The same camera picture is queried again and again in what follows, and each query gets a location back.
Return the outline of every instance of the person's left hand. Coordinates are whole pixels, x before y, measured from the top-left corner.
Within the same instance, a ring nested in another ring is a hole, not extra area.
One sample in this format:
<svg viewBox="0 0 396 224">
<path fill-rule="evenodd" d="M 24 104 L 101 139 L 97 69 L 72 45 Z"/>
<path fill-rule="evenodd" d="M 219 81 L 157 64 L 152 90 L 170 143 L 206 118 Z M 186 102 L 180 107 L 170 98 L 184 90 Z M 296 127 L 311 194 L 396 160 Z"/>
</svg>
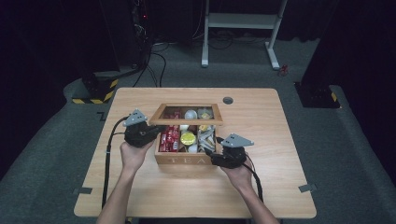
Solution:
<svg viewBox="0 0 396 224">
<path fill-rule="evenodd" d="M 122 169 L 128 172 L 136 172 L 142 166 L 146 158 L 146 153 L 153 143 L 154 141 L 143 147 L 133 147 L 128 143 L 123 142 L 120 145 Z"/>
</svg>

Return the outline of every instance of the white object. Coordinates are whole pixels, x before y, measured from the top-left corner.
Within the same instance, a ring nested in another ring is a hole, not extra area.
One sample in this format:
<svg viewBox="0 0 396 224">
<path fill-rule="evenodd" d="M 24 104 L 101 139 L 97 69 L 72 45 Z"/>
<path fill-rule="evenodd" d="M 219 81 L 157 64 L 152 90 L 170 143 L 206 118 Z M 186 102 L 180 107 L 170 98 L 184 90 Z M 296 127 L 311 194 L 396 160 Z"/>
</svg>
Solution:
<svg viewBox="0 0 396 224">
<path fill-rule="evenodd" d="M 285 11 L 288 0 L 282 0 L 280 9 L 276 15 L 260 14 L 233 14 L 233 13 L 209 13 L 209 0 L 206 0 L 205 10 L 205 34 L 202 50 L 202 67 L 209 66 L 208 33 L 209 27 L 224 28 L 249 28 L 273 30 L 270 42 L 265 42 L 265 49 L 270 57 L 271 65 L 274 70 L 279 70 L 280 66 L 274 53 L 274 43 L 276 35 L 282 22 L 283 12 Z"/>
<path fill-rule="evenodd" d="M 197 153 L 197 152 L 198 152 L 198 146 L 196 144 L 189 146 L 189 153 Z"/>
<path fill-rule="evenodd" d="M 213 119 L 213 110 L 208 108 L 198 109 L 198 119 Z"/>
<path fill-rule="evenodd" d="M 188 110 L 184 115 L 184 119 L 198 119 L 198 114 L 195 110 Z"/>
<path fill-rule="evenodd" d="M 189 127 L 190 127 L 190 125 L 188 125 L 188 124 L 182 124 L 182 125 L 180 125 L 180 131 L 181 132 L 187 131 L 189 129 Z"/>
</svg>

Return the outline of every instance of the item in box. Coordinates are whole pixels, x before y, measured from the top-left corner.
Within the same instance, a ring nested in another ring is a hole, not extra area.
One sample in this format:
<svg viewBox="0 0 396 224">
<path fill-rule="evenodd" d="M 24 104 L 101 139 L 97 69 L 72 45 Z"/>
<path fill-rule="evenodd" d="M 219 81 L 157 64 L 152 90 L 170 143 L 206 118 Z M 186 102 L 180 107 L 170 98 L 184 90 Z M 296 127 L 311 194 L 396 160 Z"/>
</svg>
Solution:
<svg viewBox="0 0 396 224">
<path fill-rule="evenodd" d="M 190 127 L 190 125 L 188 125 L 188 124 L 181 124 L 179 129 L 181 132 L 185 132 L 189 129 L 189 127 Z"/>
<path fill-rule="evenodd" d="M 205 127 L 199 127 L 198 131 L 198 151 L 205 152 L 205 148 L 215 151 L 216 142 L 214 138 L 215 125 L 206 125 Z"/>
<path fill-rule="evenodd" d="M 196 137 L 192 132 L 186 131 L 180 136 L 180 142 L 184 146 L 191 146 L 196 142 Z"/>
<path fill-rule="evenodd" d="M 213 110 L 206 107 L 199 108 L 198 119 L 213 119 Z"/>
<path fill-rule="evenodd" d="M 185 146 L 178 149 L 177 152 L 187 152 L 187 148 Z"/>
<path fill-rule="evenodd" d="M 196 125 L 190 125 L 187 130 L 192 132 L 194 135 L 197 134 L 197 126 Z"/>
<path fill-rule="evenodd" d="M 186 114 L 184 114 L 184 119 L 198 119 L 198 114 L 195 110 L 188 110 Z"/>
<path fill-rule="evenodd" d="M 170 118 L 179 119 L 180 111 L 175 111 Z M 179 127 L 178 125 L 169 125 L 161 133 L 160 152 L 177 152 L 178 150 Z"/>
<path fill-rule="evenodd" d="M 198 152 L 198 146 L 196 144 L 192 144 L 189 146 L 189 152 L 190 153 L 197 153 Z"/>
</svg>

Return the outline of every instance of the black curtain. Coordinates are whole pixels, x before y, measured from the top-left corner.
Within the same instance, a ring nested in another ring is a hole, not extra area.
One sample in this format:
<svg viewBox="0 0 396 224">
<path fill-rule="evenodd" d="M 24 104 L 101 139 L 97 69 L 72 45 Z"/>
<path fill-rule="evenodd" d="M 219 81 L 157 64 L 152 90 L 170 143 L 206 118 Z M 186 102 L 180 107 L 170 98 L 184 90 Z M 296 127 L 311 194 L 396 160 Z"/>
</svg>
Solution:
<svg viewBox="0 0 396 224">
<path fill-rule="evenodd" d="M 0 178 L 64 106 L 64 87 L 80 77 L 64 43 L 61 16 L 59 1 L 0 5 Z"/>
<path fill-rule="evenodd" d="M 321 38 L 326 30 L 337 0 L 289 0 L 277 39 L 302 42 Z"/>
<path fill-rule="evenodd" d="M 311 92 L 342 87 L 376 156 L 396 184 L 396 5 L 340 0 L 302 79 Z"/>
</svg>

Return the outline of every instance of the metal bracket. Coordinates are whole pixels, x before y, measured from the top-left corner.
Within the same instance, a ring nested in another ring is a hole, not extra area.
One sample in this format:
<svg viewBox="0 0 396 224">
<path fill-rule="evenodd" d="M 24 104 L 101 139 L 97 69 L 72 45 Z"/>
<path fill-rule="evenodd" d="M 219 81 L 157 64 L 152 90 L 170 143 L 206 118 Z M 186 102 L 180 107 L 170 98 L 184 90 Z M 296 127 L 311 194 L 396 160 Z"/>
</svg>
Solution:
<svg viewBox="0 0 396 224">
<path fill-rule="evenodd" d="M 128 127 L 131 125 L 134 125 L 136 123 L 141 123 L 143 121 L 146 121 L 148 117 L 146 117 L 142 112 L 140 112 L 139 109 L 135 109 L 134 113 L 132 113 L 127 120 L 123 122 L 124 127 Z"/>
<path fill-rule="evenodd" d="M 79 194 L 91 194 L 92 189 L 91 188 L 81 188 L 81 189 L 74 189 L 73 194 L 79 195 Z"/>
<path fill-rule="evenodd" d="M 302 186 L 300 186 L 300 187 L 298 187 L 298 188 L 300 189 L 300 192 L 301 192 L 301 193 L 304 193 L 304 192 L 306 192 L 306 191 L 312 192 L 312 191 L 315 191 L 315 190 L 318 189 L 318 187 L 317 187 L 316 184 L 302 185 Z"/>
<path fill-rule="evenodd" d="M 224 147 L 247 147 L 253 146 L 254 142 L 235 133 L 231 133 L 226 139 L 220 142 Z"/>
</svg>

